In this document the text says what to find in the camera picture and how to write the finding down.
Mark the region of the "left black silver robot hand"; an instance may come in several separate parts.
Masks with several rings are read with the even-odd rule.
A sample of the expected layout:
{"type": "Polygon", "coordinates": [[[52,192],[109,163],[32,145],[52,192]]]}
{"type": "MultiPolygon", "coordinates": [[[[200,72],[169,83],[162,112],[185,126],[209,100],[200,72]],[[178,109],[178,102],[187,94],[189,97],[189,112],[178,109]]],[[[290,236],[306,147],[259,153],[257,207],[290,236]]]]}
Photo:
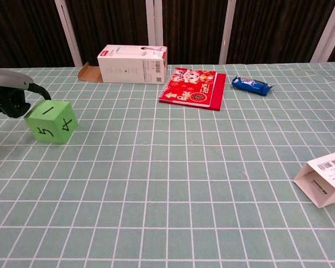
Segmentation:
{"type": "Polygon", "coordinates": [[[31,107],[25,100],[25,91],[51,99],[49,92],[35,84],[30,76],[0,68],[0,113],[10,118],[25,115],[31,107]]]}

